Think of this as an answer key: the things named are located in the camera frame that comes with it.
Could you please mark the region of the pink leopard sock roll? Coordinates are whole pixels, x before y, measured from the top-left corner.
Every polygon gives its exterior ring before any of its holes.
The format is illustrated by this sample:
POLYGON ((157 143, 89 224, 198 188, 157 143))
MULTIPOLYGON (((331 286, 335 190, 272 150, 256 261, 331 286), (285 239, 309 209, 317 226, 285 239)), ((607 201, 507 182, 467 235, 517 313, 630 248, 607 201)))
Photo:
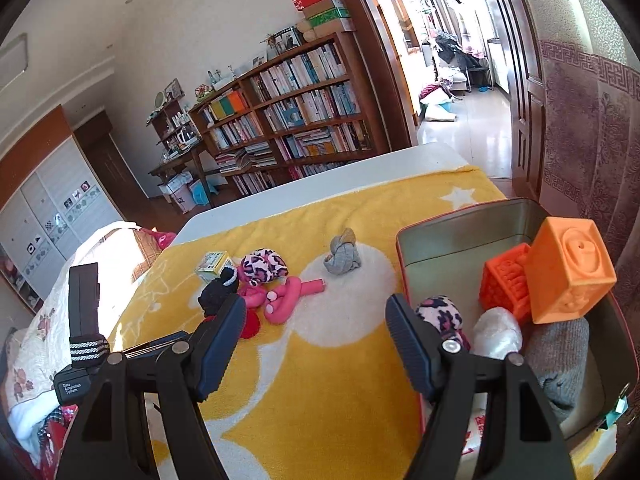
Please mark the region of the pink leopard sock roll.
POLYGON ((446 295, 431 296, 416 307, 416 315, 433 325, 442 340, 455 340, 465 350, 470 350, 469 339, 463 333, 463 318, 454 302, 446 295))

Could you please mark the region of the black fuzzy sock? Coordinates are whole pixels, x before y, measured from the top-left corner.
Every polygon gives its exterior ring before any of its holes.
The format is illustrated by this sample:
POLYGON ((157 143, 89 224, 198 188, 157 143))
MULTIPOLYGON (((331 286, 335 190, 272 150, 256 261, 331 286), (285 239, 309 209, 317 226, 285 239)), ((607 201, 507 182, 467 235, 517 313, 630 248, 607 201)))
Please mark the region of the black fuzzy sock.
POLYGON ((215 316, 226 299, 239 288, 239 273, 235 268, 226 266, 218 278, 209 282, 198 296, 198 304, 206 318, 215 316))

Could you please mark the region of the dark orange rubber cube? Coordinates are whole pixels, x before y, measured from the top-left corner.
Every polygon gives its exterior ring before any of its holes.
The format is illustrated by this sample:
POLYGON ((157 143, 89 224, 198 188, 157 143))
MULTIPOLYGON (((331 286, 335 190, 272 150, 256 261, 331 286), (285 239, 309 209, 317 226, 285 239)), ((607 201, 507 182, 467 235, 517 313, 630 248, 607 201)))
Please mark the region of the dark orange rubber cube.
POLYGON ((522 243, 486 261, 480 281, 480 306, 503 307, 521 326, 532 320, 524 263, 530 246, 522 243))

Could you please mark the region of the ointment medicine box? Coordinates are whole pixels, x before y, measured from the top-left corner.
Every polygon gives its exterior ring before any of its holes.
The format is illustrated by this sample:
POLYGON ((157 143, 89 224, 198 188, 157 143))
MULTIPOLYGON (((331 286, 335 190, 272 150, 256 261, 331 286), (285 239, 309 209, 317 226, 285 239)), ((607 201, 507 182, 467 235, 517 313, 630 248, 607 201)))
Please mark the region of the ointment medicine box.
POLYGON ((226 269, 235 269, 234 262, 228 252, 206 252, 196 266, 194 273, 204 283, 209 283, 220 278, 226 269))

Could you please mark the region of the light orange rubber cube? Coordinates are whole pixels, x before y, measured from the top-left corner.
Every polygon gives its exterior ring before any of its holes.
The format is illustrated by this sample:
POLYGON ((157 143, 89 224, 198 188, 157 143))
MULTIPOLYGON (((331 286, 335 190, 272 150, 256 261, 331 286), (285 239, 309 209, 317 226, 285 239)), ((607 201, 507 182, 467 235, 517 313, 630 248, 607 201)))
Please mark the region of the light orange rubber cube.
POLYGON ((589 219, 544 219, 524 263, 536 324, 582 318, 616 284, 608 250, 589 219))

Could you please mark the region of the pink leopard sock pair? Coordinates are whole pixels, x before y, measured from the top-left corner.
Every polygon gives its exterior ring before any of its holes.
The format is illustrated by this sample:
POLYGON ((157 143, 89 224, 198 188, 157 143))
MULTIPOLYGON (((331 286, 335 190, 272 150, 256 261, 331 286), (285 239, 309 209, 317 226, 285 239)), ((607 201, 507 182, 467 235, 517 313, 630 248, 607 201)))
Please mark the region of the pink leopard sock pair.
POLYGON ((273 249, 255 249, 245 255, 238 265, 240 281, 252 287, 265 285, 288 276, 288 266, 273 249))

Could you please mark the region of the red fabric item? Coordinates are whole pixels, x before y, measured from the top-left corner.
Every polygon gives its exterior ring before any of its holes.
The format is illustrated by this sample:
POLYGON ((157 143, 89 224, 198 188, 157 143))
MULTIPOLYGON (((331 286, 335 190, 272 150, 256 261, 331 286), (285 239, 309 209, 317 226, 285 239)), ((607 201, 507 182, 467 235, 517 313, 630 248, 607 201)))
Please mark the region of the red fabric item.
POLYGON ((242 339, 252 339, 260 331, 260 318, 255 309, 247 308, 245 315, 245 323, 241 332, 242 339))

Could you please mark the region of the red metal tin box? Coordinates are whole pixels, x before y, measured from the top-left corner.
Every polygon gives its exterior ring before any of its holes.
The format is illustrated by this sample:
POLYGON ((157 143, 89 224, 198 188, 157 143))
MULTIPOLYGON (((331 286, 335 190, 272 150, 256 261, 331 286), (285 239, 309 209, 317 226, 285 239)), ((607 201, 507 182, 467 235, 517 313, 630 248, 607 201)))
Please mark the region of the red metal tin box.
MULTIPOLYGON (((405 294, 413 306, 445 295, 469 335, 488 309, 502 307, 522 330, 533 328, 524 263, 547 224, 547 211, 527 198, 497 200, 441 214, 402 229, 396 248, 405 294)), ((576 408, 561 428, 577 448, 600 428, 638 382, 638 362, 620 306, 611 294, 586 312, 589 354, 576 408)))

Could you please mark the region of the grey knitted sock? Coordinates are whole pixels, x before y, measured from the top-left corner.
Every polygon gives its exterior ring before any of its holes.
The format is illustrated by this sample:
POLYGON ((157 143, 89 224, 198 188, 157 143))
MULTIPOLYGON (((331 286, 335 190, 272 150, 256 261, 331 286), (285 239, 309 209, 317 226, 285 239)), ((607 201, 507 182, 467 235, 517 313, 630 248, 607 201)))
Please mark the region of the grey knitted sock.
POLYGON ((584 385, 589 347, 585 318, 539 324, 525 348, 525 359, 537 377, 558 422, 576 408, 584 385))

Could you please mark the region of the grey rolled sock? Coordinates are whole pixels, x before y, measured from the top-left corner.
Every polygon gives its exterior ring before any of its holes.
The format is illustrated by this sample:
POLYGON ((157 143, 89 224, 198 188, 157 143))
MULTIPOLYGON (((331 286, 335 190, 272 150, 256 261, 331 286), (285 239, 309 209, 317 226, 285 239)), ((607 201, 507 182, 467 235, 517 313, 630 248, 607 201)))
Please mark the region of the grey rolled sock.
POLYGON ((359 269, 361 259, 357 249, 356 234, 351 228, 334 236, 330 241, 330 251, 323 261, 324 267, 332 275, 344 275, 359 269))

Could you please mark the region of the white wardrobe with stickers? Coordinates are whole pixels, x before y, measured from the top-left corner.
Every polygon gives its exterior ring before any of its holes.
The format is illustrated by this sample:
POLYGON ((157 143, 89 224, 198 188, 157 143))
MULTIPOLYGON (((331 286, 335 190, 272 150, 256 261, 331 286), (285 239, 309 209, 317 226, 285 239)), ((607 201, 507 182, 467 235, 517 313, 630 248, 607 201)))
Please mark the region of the white wardrobe with stickers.
POLYGON ((37 312, 96 230, 122 218, 76 141, 60 144, 1 208, 1 275, 37 312))

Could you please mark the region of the wooden desk with shelf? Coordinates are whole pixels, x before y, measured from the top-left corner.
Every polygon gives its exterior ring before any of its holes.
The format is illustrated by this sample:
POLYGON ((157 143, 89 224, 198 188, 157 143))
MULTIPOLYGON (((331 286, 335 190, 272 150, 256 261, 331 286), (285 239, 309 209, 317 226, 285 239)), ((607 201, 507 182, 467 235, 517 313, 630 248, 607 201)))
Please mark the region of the wooden desk with shelf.
POLYGON ((196 128, 191 115, 182 107, 183 94, 173 94, 170 90, 156 95, 156 107, 146 120, 158 136, 157 144, 163 149, 162 161, 149 175, 160 179, 167 188, 170 180, 191 164, 195 177, 201 182, 206 196, 206 205, 213 208, 213 192, 207 177, 218 174, 218 170, 205 170, 202 162, 204 153, 213 155, 213 141, 204 138, 196 128))

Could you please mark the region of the wooden bookshelf with books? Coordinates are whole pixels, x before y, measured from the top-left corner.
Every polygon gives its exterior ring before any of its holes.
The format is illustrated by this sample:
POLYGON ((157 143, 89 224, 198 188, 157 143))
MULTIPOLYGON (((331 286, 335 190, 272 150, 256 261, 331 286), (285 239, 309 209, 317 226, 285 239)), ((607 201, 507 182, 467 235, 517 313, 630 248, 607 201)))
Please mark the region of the wooden bookshelf with books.
POLYGON ((190 115, 240 197, 390 151, 351 32, 278 55, 204 96, 190 115))

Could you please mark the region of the stacked boxes on bookshelf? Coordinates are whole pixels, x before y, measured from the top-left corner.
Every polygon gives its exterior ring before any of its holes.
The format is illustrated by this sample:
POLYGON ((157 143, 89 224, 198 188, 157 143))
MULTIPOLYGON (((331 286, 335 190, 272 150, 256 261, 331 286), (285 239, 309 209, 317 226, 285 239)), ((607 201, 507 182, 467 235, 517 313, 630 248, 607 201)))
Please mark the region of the stacked boxes on bookshelf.
POLYGON ((339 32, 354 32, 356 27, 343 0, 292 0, 302 18, 295 25, 306 42, 339 32))

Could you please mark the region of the brown wooden door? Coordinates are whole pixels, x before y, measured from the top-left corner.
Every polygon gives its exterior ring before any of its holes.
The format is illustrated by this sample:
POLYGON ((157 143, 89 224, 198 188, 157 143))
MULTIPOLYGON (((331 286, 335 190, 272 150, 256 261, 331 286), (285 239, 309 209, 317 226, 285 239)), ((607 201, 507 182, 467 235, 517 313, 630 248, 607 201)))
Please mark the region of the brown wooden door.
POLYGON ((526 0, 487 0, 506 59, 516 194, 538 200, 544 173, 546 89, 541 52, 526 0))

